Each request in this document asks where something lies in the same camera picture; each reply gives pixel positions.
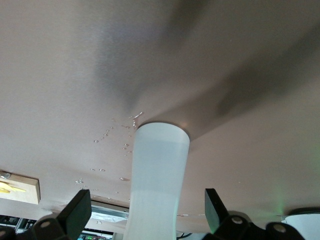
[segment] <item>black cable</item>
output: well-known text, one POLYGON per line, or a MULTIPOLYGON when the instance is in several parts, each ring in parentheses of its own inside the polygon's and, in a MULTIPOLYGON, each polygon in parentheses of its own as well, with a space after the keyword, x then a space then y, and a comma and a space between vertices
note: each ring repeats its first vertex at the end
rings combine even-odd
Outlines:
POLYGON ((185 239, 185 238, 189 237, 191 234, 192 234, 192 233, 189 233, 189 234, 185 235, 185 234, 183 233, 181 236, 178 236, 178 237, 176 238, 176 240, 185 239))

